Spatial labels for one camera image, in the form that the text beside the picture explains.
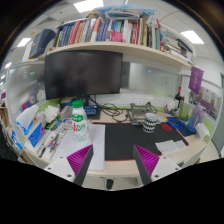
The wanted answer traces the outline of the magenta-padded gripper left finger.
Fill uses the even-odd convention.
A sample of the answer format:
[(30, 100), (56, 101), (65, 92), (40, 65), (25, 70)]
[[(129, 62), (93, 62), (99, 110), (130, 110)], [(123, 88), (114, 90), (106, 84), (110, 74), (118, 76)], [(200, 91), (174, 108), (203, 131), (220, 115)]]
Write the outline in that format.
[(45, 171), (81, 186), (92, 157), (93, 146), (89, 145), (67, 157), (57, 158), (45, 168)]

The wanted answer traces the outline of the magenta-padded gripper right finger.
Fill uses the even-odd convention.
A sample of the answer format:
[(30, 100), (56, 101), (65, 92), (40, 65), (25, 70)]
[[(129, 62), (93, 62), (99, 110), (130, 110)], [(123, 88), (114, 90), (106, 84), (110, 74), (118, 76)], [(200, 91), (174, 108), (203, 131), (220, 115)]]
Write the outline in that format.
[(138, 145), (133, 146), (133, 156), (143, 185), (180, 170), (180, 167), (167, 156), (157, 156)]

